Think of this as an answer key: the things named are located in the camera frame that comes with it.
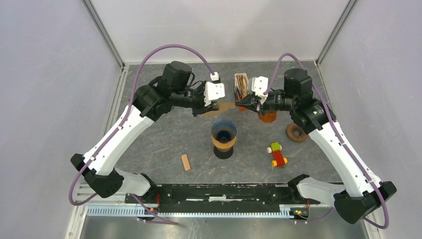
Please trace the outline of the blue plastic coffee dripper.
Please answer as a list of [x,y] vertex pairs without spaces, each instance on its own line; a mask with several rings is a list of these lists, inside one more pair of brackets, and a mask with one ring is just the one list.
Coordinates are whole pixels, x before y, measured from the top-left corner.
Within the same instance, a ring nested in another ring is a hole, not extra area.
[[228,143],[237,135],[236,126],[228,120],[217,121],[211,128],[213,139],[220,143]]

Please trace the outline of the orange glass carafe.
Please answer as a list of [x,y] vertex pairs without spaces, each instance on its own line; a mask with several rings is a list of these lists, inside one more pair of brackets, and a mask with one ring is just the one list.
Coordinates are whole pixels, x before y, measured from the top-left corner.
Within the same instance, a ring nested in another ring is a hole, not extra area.
[[266,111],[265,113],[259,113],[258,114],[259,119],[262,122],[265,123],[272,123],[276,120],[277,118],[277,112],[276,111]]

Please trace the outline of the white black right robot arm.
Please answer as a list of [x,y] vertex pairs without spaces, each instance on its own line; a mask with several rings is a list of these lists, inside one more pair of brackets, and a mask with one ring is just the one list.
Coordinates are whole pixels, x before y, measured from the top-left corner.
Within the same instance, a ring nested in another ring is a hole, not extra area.
[[313,81],[306,70],[289,69],[284,73],[284,87],[272,90],[268,79],[256,77],[252,92],[236,102],[237,106],[265,114],[288,111],[292,121],[325,153],[342,179],[342,184],[318,181],[302,174],[288,183],[291,202],[316,200],[333,207],[348,223],[366,219],[397,191],[391,181],[382,181],[361,159],[322,97],[313,96]]

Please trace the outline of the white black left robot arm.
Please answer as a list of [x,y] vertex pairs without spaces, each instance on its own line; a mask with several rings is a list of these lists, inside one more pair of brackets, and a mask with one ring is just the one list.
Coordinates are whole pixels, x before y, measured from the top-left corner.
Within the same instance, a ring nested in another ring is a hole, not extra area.
[[212,72],[210,81],[194,79],[189,65],[179,61],[168,63],[162,75],[135,91],[133,101],[92,149],[71,157],[77,176],[83,176],[95,196],[108,198],[117,192],[131,193],[145,203],[156,198],[156,189],[145,176],[124,172],[115,165],[146,129],[174,107],[190,108],[195,117],[218,110],[216,101],[225,96],[218,73]]

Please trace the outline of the light wooden ring holder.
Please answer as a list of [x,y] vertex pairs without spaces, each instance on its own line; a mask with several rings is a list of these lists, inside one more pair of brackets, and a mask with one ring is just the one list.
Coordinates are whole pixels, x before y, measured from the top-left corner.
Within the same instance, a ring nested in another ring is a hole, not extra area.
[[227,152],[230,149],[233,148],[233,146],[236,143],[237,140],[237,136],[235,136],[232,140],[228,141],[228,142],[220,142],[217,139],[215,139],[214,137],[211,138],[212,142],[214,144],[214,146],[216,147],[216,149],[220,152]]

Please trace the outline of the brown paper coffee filter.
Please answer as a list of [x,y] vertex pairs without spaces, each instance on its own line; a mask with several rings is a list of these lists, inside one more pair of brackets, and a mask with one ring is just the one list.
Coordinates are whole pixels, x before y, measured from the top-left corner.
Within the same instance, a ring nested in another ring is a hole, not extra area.
[[222,114],[223,112],[236,108],[235,102],[219,102],[215,105],[218,107],[218,110],[204,113],[200,115],[200,117],[214,117]]

